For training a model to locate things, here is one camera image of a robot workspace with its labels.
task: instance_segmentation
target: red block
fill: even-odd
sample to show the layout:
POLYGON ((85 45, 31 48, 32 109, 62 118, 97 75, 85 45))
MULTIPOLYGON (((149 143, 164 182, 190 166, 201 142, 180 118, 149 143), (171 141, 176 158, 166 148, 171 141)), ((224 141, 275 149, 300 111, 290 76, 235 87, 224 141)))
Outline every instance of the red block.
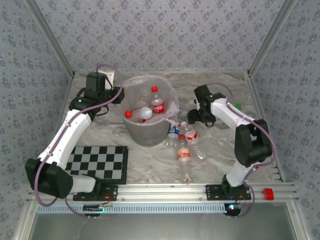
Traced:
POLYGON ((265 200, 274 200, 275 199, 275 196, 274 196, 274 191, 272 190, 272 188, 265 188, 263 190, 263 193, 264 193, 264 199, 265 200))

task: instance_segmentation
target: plastic bottle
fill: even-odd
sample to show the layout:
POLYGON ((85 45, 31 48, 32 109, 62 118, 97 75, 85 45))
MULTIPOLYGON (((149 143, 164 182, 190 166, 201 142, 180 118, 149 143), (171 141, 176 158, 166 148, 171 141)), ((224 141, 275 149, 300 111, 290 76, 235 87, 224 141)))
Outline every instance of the plastic bottle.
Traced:
POLYGON ((198 158, 204 159, 205 154, 200 151, 198 142, 199 142, 199 136, 196 132, 196 130, 189 125, 186 121, 183 121, 181 123, 181 128, 185 131, 185 139, 188 142, 188 147, 195 155, 197 155, 198 158))
POLYGON ((149 107, 143 106, 133 112, 130 110, 125 111, 124 116, 135 123, 144 123, 153 116, 153 112, 149 107))
POLYGON ((158 93, 158 87, 151 88, 151 105, 155 114, 163 114, 165 112, 165 103, 163 97, 158 93))
POLYGON ((177 146, 177 140, 180 131, 180 122, 178 121, 177 116, 174 116, 171 119, 167 119, 167 121, 170 123, 170 128, 165 139, 165 145, 175 147, 177 146))
POLYGON ((182 179, 185 183, 188 183, 191 181, 191 157, 185 135, 179 134, 176 149, 177 159, 181 168, 182 179))
POLYGON ((134 109, 140 109, 142 107, 149 107, 151 98, 151 91, 149 87, 142 87, 139 90, 139 94, 136 98, 134 109))

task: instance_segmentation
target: black and white checkerboard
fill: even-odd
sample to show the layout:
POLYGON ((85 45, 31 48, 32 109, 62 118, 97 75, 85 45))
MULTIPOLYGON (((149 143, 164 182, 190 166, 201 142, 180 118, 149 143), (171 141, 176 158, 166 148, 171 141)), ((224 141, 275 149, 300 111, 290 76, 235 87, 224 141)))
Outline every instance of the black and white checkerboard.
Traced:
POLYGON ((126 184, 128 147, 76 146, 65 171, 71 175, 88 175, 110 184, 126 184))

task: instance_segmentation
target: patterned wallpaper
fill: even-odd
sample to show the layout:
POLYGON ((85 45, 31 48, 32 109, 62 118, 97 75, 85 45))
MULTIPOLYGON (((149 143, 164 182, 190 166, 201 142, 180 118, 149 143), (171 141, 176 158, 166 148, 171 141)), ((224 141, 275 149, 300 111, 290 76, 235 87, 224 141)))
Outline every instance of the patterned wallpaper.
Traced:
POLYGON ((320 239, 320 2, 299 1, 254 76, 286 180, 320 239))
POLYGON ((73 70, 246 70, 283 0, 39 0, 73 70))
POLYGON ((27 158, 52 138, 68 77, 31 13, 0 1, 0 239, 13 237, 27 193, 27 158))

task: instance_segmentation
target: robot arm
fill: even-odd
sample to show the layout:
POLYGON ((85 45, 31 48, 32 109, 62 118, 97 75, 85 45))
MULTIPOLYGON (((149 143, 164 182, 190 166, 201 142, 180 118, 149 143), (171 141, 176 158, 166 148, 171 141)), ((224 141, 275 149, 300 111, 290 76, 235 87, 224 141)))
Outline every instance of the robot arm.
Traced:
MULTIPOLYGON (((61 199, 74 193, 92 193, 93 196, 100 194, 100 179, 86 175, 71 176, 64 170, 78 139, 93 119, 98 116, 97 113, 101 110, 101 107, 83 113, 80 113, 80 111, 111 100, 119 91, 118 87, 106 89, 106 78, 104 74, 98 72, 88 74, 86 87, 81 89, 71 101, 66 118, 51 143, 37 159, 29 158, 26 162, 25 170, 33 190, 35 189, 35 178, 40 163, 47 158, 38 180, 39 192, 61 199)), ((119 104, 124 97, 124 91, 122 90, 112 103, 119 104)))
POLYGON ((230 196, 232 189, 243 184, 249 171, 255 169, 272 154, 269 139, 250 121, 255 122, 267 132, 268 125, 263 119, 254 120, 246 116, 231 105, 223 94, 210 93, 207 85, 197 87, 194 93, 197 109, 188 113, 190 124, 200 121, 206 125, 211 122, 213 126, 218 117, 235 130, 234 154, 237 161, 222 180, 222 185, 227 189, 225 194, 230 196))

